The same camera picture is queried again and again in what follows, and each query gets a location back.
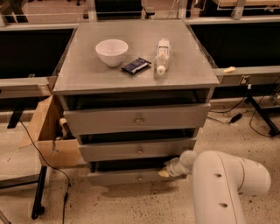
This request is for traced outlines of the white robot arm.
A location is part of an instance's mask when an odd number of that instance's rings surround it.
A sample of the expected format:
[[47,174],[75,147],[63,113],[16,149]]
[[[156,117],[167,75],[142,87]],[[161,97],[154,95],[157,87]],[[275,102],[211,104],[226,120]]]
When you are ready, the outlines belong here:
[[215,150],[186,150],[165,162],[158,174],[192,175],[195,224],[246,224],[240,196],[263,195],[271,186],[262,164]]

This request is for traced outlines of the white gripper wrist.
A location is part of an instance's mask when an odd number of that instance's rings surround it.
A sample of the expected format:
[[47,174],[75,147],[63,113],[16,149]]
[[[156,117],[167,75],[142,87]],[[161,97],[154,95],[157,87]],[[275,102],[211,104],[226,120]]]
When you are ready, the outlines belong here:
[[184,173],[184,167],[178,157],[175,157],[165,163],[165,170],[160,170],[158,175],[163,178],[177,177]]

